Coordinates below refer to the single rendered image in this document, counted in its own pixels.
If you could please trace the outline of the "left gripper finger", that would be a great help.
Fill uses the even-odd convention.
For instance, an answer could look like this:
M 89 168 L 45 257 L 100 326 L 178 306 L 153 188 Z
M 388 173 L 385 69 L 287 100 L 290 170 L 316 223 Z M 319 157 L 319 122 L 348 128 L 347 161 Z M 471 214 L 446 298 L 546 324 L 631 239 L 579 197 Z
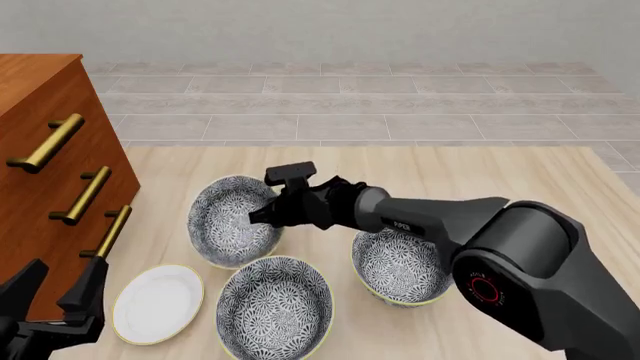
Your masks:
M 49 267 L 34 259 L 16 275 L 0 285 L 0 317 L 25 320 L 31 303 L 48 273 Z
M 76 283 L 57 302 L 63 310 L 63 321 L 81 325 L 90 318 L 104 320 L 104 288 L 108 263 L 93 257 Z

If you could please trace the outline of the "white plate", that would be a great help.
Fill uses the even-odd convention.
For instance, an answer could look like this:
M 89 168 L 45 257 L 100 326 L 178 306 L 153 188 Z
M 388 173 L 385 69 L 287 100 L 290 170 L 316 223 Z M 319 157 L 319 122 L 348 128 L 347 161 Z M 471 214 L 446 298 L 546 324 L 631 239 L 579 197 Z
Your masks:
M 112 328 L 128 344 L 148 346 L 175 337 L 194 320 L 205 297 L 191 267 L 163 264 L 141 272 L 116 297 Z

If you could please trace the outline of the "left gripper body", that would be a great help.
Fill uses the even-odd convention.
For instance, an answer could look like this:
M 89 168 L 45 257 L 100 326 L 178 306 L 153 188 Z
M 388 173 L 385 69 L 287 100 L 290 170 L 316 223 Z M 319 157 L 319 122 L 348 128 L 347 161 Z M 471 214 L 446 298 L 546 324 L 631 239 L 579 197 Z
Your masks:
M 0 316 L 0 360 L 49 360 L 57 350 L 96 343 L 103 316 L 71 322 L 28 322 Z

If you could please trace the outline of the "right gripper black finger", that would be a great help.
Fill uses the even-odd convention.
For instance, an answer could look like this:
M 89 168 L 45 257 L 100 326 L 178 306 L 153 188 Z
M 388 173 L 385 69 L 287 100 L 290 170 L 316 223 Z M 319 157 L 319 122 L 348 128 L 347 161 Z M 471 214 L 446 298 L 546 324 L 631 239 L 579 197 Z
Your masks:
M 248 214 L 251 224 L 269 224 L 276 226 L 278 224 L 277 214 L 270 207 L 264 207 Z

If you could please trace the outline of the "wooden cabinet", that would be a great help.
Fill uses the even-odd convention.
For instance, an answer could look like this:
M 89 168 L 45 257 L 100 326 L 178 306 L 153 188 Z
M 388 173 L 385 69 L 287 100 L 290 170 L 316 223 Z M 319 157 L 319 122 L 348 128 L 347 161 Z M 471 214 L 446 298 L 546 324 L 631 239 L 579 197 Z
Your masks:
M 8 167 L 26 158 L 54 131 L 48 122 L 78 113 L 84 125 L 40 173 Z M 88 180 L 81 173 L 109 167 L 112 174 L 79 223 L 50 220 L 66 212 Z M 140 184 L 96 90 L 76 54 L 0 54 L 0 284 L 31 260 L 49 271 L 29 320 L 61 320 L 56 302 L 88 263 L 80 251 L 101 243 L 112 218 L 104 213 L 130 205 Z

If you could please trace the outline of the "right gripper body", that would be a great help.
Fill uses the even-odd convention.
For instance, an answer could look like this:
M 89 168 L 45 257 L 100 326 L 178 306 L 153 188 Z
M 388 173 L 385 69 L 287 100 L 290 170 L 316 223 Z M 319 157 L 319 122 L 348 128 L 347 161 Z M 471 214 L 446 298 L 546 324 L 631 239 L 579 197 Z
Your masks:
M 283 188 L 272 207 L 274 227 L 295 227 L 312 224 L 321 230 L 331 227 L 329 204 L 310 188 L 289 191 Z

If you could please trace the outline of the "patterned black and white bowl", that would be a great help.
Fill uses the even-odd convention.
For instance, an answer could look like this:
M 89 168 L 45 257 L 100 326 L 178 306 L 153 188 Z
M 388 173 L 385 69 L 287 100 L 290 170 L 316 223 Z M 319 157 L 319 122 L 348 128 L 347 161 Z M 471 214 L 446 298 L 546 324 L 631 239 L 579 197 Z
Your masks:
M 234 360 L 305 360 L 327 338 L 334 314 L 332 290 L 317 269 L 294 257 L 272 256 L 228 279 L 215 324 Z
M 190 206 L 187 231 L 192 247 L 212 266 L 222 269 L 240 269 L 271 255 L 283 230 L 269 224 L 251 224 L 249 213 L 274 197 L 272 188 L 251 176 L 216 179 Z
M 417 308 L 440 299 L 453 284 L 435 245 L 395 230 L 359 232 L 351 260 L 366 289 L 397 308 Z

